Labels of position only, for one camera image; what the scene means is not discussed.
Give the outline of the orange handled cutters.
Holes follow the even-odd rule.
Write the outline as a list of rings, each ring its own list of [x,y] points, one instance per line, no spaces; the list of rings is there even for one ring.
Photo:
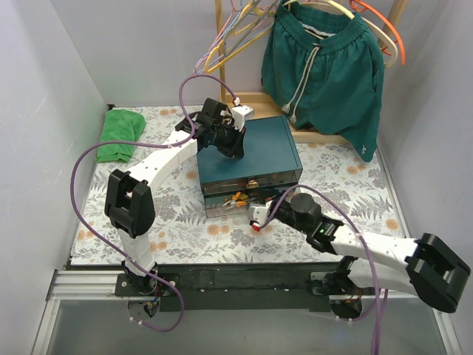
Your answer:
[[[239,206],[245,206],[247,204],[247,200],[246,199],[242,199],[242,198],[237,198],[237,199],[227,199],[224,203],[223,203],[223,207],[224,208],[233,208],[233,207],[239,207]]]

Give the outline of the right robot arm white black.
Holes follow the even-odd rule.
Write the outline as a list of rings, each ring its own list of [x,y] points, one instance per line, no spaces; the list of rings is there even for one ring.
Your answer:
[[[419,239],[356,234],[347,224],[322,214],[320,205],[307,193],[290,201],[269,200],[248,214],[254,227],[275,217],[305,234],[315,250],[353,257],[334,276],[335,287],[343,294],[357,288],[387,288],[413,294],[428,306],[451,314],[471,274],[470,267],[434,234],[425,233]]]

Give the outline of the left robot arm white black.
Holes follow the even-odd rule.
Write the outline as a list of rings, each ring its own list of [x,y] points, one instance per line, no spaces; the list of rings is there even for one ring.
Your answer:
[[[245,122],[253,116],[249,106],[228,108],[208,98],[201,110],[175,126],[163,148],[127,171],[116,169],[109,176],[104,212],[118,230],[126,253],[122,262],[126,281],[138,294],[153,294],[158,284],[149,241],[156,217],[154,192],[181,163],[209,146],[227,158],[242,158]]]

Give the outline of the teal drawer box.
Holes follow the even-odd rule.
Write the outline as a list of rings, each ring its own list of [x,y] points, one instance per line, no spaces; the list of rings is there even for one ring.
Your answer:
[[[197,154],[201,183],[250,177],[301,169],[287,119],[284,116],[261,118],[245,123],[244,157],[227,158],[210,146]]]

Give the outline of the pink hanger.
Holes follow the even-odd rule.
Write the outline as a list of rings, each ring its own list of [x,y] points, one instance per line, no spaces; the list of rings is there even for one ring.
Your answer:
[[[243,1],[230,1],[230,14],[223,18],[223,1],[215,1],[215,16],[217,34],[215,39],[202,57],[194,65],[193,74],[209,74],[219,70],[221,80],[225,80],[225,65],[222,64],[223,54],[220,54],[218,44],[228,32],[230,26],[239,18],[243,10]]]

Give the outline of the yellow hanger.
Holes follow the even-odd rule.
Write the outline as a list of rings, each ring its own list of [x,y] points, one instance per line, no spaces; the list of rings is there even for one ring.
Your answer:
[[[229,21],[223,25],[214,43],[196,65],[196,73],[210,74],[219,70],[270,32],[279,1],[270,1],[265,6],[260,3],[240,1],[239,8],[232,9]]]

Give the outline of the green folded cloth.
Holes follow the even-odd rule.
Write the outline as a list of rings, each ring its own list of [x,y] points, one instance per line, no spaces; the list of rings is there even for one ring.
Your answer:
[[[146,126],[145,118],[137,112],[126,109],[112,109],[105,115],[100,142],[138,141]],[[100,146],[97,151],[98,163],[128,163],[135,147],[129,144],[110,143]]]

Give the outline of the green shorts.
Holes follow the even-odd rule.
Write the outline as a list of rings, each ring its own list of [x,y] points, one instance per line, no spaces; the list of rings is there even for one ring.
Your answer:
[[[384,58],[366,22],[281,1],[262,61],[263,90],[297,130],[340,135],[365,162],[377,147]]]

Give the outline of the grey hanger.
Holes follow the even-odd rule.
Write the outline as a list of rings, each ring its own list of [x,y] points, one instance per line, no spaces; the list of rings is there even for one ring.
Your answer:
[[[219,44],[222,61],[229,61],[269,33],[277,4],[278,1],[270,1],[261,7],[262,1],[250,1],[244,7]]]

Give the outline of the cream hanger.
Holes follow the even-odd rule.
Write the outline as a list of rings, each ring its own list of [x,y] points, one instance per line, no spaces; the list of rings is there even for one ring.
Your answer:
[[[306,1],[303,2],[302,5],[314,7],[318,10],[335,10],[336,12],[345,15],[350,19],[354,18],[355,15],[355,13],[353,13],[351,10],[347,9],[345,6],[339,4],[336,1]],[[395,40],[391,39],[391,37],[387,33],[385,33],[382,29],[373,24],[371,21],[364,17],[361,18],[368,26],[371,33],[378,40],[382,41],[382,44],[379,45],[381,52],[384,55],[389,56],[387,61],[384,62],[385,68],[389,69],[396,63],[397,60],[399,60],[402,65],[404,65],[406,62],[406,51],[404,49],[404,43],[402,42],[400,35],[396,32],[392,23],[388,21],[378,11],[376,11],[373,7],[368,6],[367,4],[363,4],[363,6],[366,7],[370,12],[377,15],[377,17],[379,17],[385,23],[385,25],[388,26],[388,28],[392,31],[392,34],[395,36]]]

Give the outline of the orange hanger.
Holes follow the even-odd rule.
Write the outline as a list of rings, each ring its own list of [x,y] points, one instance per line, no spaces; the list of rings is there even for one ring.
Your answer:
[[[404,42],[396,30],[396,25],[401,19],[404,10],[406,9],[408,1],[405,0],[395,0],[392,3],[391,9],[387,16],[384,16],[381,12],[376,10],[372,5],[369,5],[365,1],[352,1],[349,0],[350,7],[358,12],[363,13],[364,11],[369,11],[373,15],[377,16],[383,23],[382,32],[387,36],[387,39],[378,38],[378,44],[381,48],[381,52],[386,55],[389,59],[393,59],[395,56],[395,50],[388,45],[388,39],[393,42],[394,47],[397,50],[398,57],[400,58],[401,65],[406,63],[406,50],[404,47]]]

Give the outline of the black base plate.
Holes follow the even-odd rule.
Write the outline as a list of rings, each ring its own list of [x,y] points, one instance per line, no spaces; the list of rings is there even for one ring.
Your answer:
[[[344,263],[240,263],[161,265],[161,282],[150,295],[138,294],[119,274],[115,296],[143,298],[162,312],[196,310],[305,309],[356,318],[365,307],[360,289],[341,275]]]

